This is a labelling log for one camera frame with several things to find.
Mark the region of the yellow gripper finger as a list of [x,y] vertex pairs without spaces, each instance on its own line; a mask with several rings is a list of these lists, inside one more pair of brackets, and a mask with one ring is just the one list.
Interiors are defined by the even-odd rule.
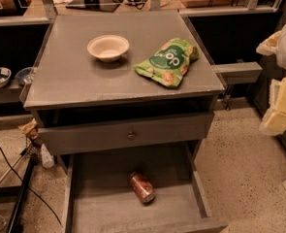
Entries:
[[286,77],[271,81],[269,102],[273,110],[286,114]]
[[259,126],[265,135],[276,136],[286,131],[286,114],[267,110]]

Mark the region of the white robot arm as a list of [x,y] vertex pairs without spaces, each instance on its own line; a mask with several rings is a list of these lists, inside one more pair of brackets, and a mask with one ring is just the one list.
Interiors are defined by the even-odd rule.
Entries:
[[[277,65],[286,70],[286,24],[262,42],[256,52],[266,56],[274,54]],[[269,104],[260,130],[266,135],[283,134],[286,131],[286,77],[271,81]]]

